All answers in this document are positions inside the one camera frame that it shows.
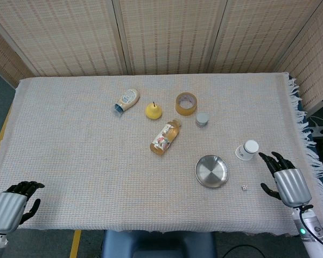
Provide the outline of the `mayonnaise squeeze bottle blue cap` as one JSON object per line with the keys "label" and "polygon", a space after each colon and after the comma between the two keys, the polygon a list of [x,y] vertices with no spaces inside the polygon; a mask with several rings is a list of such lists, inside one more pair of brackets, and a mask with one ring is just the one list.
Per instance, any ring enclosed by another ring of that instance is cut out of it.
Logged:
{"label": "mayonnaise squeeze bottle blue cap", "polygon": [[140,92],[137,89],[127,90],[115,103],[114,111],[121,116],[125,111],[134,106],[140,98]]}

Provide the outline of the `silver metal plate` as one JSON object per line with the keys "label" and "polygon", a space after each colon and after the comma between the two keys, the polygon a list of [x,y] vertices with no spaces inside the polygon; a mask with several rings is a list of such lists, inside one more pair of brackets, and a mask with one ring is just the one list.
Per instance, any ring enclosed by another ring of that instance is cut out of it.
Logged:
{"label": "silver metal plate", "polygon": [[195,165],[195,176],[207,188],[220,188],[228,181],[229,168],[221,157],[205,155]]}

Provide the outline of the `white paper cup blue print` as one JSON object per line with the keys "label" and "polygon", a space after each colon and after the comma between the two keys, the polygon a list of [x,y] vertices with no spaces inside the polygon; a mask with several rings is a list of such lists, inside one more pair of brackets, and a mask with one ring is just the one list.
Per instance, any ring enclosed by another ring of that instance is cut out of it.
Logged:
{"label": "white paper cup blue print", "polygon": [[259,144],[255,140],[247,140],[244,144],[237,147],[235,155],[243,161],[249,161],[259,150]]}

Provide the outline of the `amber juice bottle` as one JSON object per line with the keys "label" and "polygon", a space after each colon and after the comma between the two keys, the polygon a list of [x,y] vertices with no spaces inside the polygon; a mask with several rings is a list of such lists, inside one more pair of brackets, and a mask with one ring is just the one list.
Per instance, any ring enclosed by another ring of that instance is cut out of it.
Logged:
{"label": "amber juice bottle", "polygon": [[180,127],[181,122],[179,119],[167,122],[163,129],[154,138],[152,143],[150,143],[151,151],[157,155],[163,155],[179,134]]}

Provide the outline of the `beige woven tablecloth with fringe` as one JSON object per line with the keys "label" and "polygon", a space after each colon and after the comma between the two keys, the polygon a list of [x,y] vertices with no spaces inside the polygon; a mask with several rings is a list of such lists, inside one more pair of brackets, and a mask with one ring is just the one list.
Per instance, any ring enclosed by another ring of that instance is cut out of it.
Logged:
{"label": "beige woven tablecloth with fringe", "polygon": [[[138,102],[118,116],[114,105],[129,89]],[[268,196],[266,164],[239,160],[245,141],[280,153],[303,173],[323,225],[323,166],[302,132],[303,114],[287,73],[36,77],[16,89],[0,146],[0,193],[22,181],[45,185],[24,228],[195,232],[270,232],[295,235],[292,210]],[[190,116],[175,110],[182,92],[197,98]],[[162,109],[157,120],[148,104]],[[204,127],[199,112],[209,115]],[[163,155],[150,143],[179,119],[179,134]],[[205,155],[221,157],[229,178],[207,188],[195,176]]]}

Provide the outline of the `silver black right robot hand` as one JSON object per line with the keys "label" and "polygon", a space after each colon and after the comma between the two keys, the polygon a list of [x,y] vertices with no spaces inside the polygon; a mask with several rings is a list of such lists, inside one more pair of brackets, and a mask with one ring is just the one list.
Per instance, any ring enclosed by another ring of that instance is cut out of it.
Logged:
{"label": "silver black right robot hand", "polygon": [[308,205],[312,196],[302,172],[279,153],[272,152],[271,154],[268,156],[259,152],[259,156],[266,163],[273,177],[277,190],[273,191],[265,183],[261,183],[263,191],[281,200],[287,207],[296,208]]}

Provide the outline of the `yellow pear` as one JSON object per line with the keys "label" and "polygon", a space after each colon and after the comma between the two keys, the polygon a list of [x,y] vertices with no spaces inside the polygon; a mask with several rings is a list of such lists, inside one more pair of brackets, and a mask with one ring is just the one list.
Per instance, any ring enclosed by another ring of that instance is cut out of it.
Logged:
{"label": "yellow pear", "polygon": [[147,105],[145,109],[145,115],[152,120],[157,120],[162,116],[162,109],[155,102]]}

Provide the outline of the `small white lidded jar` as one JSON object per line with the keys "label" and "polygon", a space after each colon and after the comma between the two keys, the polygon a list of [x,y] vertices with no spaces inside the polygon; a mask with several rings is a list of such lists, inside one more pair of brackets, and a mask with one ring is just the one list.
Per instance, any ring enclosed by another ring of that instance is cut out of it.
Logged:
{"label": "small white lidded jar", "polygon": [[199,112],[196,116],[195,123],[198,127],[204,127],[209,122],[209,115],[205,112]]}

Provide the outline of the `woven bamboo screen panel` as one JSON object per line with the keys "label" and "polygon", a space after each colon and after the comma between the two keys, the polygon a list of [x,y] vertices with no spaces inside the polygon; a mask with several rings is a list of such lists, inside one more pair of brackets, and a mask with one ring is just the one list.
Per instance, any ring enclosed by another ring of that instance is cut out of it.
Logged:
{"label": "woven bamboo screen panel", "polygon": [[322,0],[224,0],[210,73],[268,73]]}
{"label": "woven bamboo screen panel", "polygon": [[288,72],[297,79],[299,96],[309,116],[323,107],[323,2],[283,54],[275,71]]}
{"label": "woven bamboo screen panel", "polygon": [[112,0],[130,75],[205,73],[228,0]]}
{"label": "woven bamboo screen panel", "polygon": [[0,35],[0,77],[13,88],[17,88],[19,81],[35,77],[20,56],[9,46]]}
{"label": "woven bamboo screen panel", "polygon": [[0,0],[0,34],[34,76],[128,73],[112,0]]}

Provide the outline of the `brown packing tape roll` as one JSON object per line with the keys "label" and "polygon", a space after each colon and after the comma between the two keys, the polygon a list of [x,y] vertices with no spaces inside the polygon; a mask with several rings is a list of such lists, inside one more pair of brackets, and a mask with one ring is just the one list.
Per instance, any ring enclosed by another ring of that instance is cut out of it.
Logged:
{"label": "brown packing tape roll", "polygon": [[197,98],[190,92],[180,93],[175,100],[175,110],[182,116],[190,116],[197,109]]}

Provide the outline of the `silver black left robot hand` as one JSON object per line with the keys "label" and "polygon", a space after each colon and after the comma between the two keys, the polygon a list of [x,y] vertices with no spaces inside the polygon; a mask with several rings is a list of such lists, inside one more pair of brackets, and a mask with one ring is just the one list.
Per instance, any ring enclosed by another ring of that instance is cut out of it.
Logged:
{"label": "silver black left robot hand", "polygon": [[36,181],[22,181],[0,193],[0,234],[14,232],[37,213],[41,203],[39,198],[28,212],[25,212],[25,208],[32,195],[44,187],[44,184]]}

